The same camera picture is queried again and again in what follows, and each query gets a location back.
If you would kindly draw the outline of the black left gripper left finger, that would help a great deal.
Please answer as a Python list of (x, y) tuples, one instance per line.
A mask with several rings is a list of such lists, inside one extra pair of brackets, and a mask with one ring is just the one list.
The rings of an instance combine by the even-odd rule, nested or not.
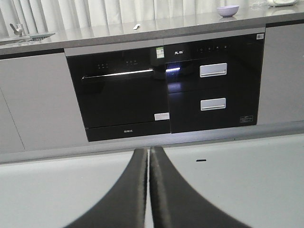
[(148, 152), (137, 148), (113, 187), (68, 228), (143, 228), (147, 198)]

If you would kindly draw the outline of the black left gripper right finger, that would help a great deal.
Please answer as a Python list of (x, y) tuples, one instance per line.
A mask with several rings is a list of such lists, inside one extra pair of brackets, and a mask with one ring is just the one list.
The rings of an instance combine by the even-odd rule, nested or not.
[(150, 148), (150, 197), (156, 228), (246, 228), (194, 190), (161, 146)]

